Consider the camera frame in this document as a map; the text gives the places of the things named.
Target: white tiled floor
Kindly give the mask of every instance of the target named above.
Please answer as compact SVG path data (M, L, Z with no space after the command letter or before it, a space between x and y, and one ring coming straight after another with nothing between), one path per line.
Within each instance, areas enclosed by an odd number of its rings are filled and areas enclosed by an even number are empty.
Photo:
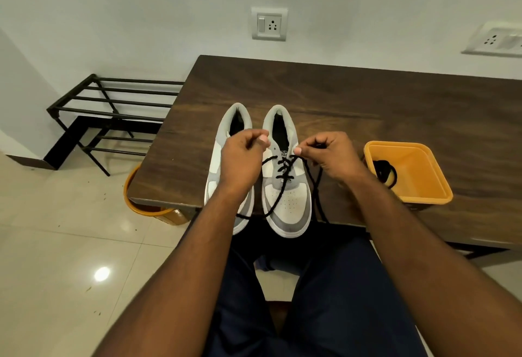
M90 355L186 229L127 209L122 187L140 157L95 156L110 177L81 151L56 172L0 154L0 355ZM505 258L477 261L522 298L522 255ZM102 267L110 274L97 282ZM291 300L296 276L257 276L266 299Z

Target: white sneaker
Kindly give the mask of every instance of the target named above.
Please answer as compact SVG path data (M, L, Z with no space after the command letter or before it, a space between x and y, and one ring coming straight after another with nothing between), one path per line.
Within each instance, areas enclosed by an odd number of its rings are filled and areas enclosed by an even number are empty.
M270 132L268 138L271 142L263 154L263 161L272 158L263 165L263 210L267 214L275 205L286 178L281 199L267 221L282 237L301 236L310 224L312 196L302 160L297 159L288 172L295 158L293 150L299 143L296 127L287 109L275 105L266 114L263 129Z
M210 169L208 170L207 184L205 186L205 204L207 204L219 183L219 175L221 174L221 149L225 145L226 139L235 135L238 131L245 129L252 129L250 114L243 104L235 103L226 111L219 123L216 141L214 142L214 150L212 151L212 159L210 160ZM254 187L248 192L245 200L239 206L238 213L251 216L253 208ZM242 231L247 223L248 220L236 217L233 234L235 235Z

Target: wooden table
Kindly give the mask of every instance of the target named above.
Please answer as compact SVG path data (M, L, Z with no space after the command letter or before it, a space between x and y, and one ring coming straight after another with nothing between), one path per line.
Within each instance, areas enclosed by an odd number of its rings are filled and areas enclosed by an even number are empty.
M131 200L201 207L216 130L235 102L254 127L283 104L300 139L343 130L361 155L370 140L426 144L455 197L420 212L422 221L446 241L522 249L522 81L200 56ZM319 189L330 222L363 224L332 179Z

